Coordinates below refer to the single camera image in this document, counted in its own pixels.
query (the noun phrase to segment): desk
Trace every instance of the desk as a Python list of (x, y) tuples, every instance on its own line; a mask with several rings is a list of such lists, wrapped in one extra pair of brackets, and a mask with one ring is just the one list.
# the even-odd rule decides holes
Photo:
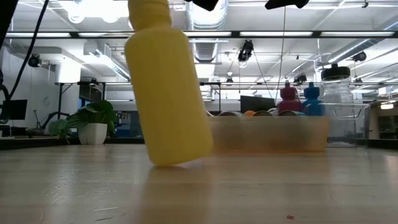
[(380, 149), (156, 169), (145, 145), (43, 147), (0, 151), (0, 180), (2, 224), (398, 222), (398, 152)]

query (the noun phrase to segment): yellow bottle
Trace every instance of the yellow bottle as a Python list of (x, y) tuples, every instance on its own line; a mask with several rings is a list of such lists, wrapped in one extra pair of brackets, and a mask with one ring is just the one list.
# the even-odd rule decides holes
[(126, 60), (150, 160), (170, 166), (213, 147), (188, 38), (171, 28), (167, 0), (129, 0), (136, 33)]

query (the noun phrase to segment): clear jar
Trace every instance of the clear jar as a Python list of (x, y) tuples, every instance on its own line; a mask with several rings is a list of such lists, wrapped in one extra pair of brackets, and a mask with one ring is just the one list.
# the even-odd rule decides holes
[(342, 77), (341, 80), (322, 80), (323, 103), (354, 103), (354, 95), (349, 90), (351, 77)]
[(348, 119), (355, 116), (355, 111), (354, 95), (349, 90), (349, 69), (346, 71), (344, 67), (332, 66), (321, 81), (322, 103), (336, 104), (325, 107), (325, 115), (330, 118), (328, 142), (334, 146), (350, 144), (356, 139), (356, 121)]

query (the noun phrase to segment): translucent storage bin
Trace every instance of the translucent storage bin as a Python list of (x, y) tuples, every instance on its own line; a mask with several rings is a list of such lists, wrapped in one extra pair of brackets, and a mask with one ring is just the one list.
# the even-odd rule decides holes
[[(304, 113), (315, 105), (307, 105)], [(320, 103), (329, 117), (328, 147), (366, 144), (369, 139), (370, 105), (362, 103)]]
[(325, 152), (325, 116), (210, 117), (216, 153)]

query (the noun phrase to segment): bottle cap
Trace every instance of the bottle cap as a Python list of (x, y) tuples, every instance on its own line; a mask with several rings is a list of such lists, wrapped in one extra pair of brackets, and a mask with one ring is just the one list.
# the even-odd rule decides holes
[(313, 82), (309, 83), (308, 88), (304, 89), (304, 96), (307, 99), (316, 99), (320, 95), (320, 90), (319, 87), (315, 87)]
[(322, 81), (343, 80), (351, 76), (351, 71), (348, 67), (339, 67), (336, 63), (331, 65), (331, 68), (325, 69), (321, 73)]
[(289, 82), (285, 83), (285, 88), (280, 90), (280, 97), (284, 100), (294, 100), (296, 97), (297, 90), (290, 86)]

